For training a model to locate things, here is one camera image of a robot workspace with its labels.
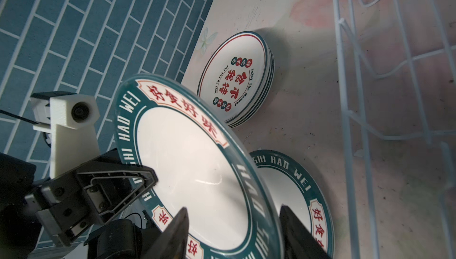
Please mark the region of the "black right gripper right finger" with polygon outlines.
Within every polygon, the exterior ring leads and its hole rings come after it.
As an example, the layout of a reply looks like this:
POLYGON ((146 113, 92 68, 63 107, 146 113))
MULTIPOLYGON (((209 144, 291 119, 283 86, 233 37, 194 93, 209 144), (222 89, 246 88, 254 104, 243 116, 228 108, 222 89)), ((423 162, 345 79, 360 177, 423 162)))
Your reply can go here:
POLYGON ((330 259, 290 207, 282 205, 280 223, 285 246, 285 259, 330 259))

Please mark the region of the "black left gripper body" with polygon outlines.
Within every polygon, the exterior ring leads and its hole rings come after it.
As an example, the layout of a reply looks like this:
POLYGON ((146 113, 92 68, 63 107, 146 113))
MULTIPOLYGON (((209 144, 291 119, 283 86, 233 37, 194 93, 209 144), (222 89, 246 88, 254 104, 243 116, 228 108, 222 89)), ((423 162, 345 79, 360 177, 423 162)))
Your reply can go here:
MULTIPOLYGON (((122 164, 116 150, 92 160, 122 164)), ((1 155, 1 257, 26 258, 35 248, 43 226, 27 206, 25 195, 49 179, 34 180, 33 164, 1 155)), ((116 216, 86 241, 90 259, 138 259, 141 231, 128 220, 116 216)))

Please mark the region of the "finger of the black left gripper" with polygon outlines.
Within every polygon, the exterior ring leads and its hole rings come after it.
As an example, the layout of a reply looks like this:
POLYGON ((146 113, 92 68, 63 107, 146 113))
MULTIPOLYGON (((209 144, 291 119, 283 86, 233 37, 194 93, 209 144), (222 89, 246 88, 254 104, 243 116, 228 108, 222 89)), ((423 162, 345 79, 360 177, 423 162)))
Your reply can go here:
POLYGON ((91 160, 24 197, 57 246, 69 247, 91 225, 105 225, 158 183, 152 168, 91 160))

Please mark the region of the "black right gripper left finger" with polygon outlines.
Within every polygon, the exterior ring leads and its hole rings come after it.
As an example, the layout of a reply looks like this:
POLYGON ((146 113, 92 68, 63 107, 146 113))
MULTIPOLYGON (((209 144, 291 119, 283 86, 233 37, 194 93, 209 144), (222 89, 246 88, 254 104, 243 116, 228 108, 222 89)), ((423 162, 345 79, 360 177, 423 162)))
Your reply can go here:
POLYGON ((180 209, 167 228, 141 230, 141 259, 185 259, 189 231, 186 207, 180 209))

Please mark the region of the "green rim small plate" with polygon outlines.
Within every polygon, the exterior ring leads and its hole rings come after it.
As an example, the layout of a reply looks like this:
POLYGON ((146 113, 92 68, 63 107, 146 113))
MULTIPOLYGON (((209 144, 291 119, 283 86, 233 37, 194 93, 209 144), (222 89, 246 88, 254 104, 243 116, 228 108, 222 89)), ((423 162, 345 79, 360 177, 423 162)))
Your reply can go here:
POLYGON ((323 192, 310 173, 290 156, 275 150, 257 150, 250 156, 276 209, 280 210, 283 205, 290 207, 316 243, 333 257, 333 219, 323 192))
POLYGON ((142 74, 121 83, 114 105, 122 163, 157 175, 141 200, 154 224, 165 230, 188 211, 186 258, 283 258, 279 216, 252 158, 198 96, 142 74))

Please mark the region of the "white wire dish rack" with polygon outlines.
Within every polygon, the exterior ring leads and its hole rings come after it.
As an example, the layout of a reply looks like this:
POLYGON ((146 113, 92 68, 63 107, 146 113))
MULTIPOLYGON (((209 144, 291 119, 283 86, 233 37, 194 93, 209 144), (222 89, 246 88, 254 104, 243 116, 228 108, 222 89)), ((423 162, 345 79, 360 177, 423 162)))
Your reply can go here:
POLYGON ((456 256, 456 0, 332 0, 352 259, 456 256))

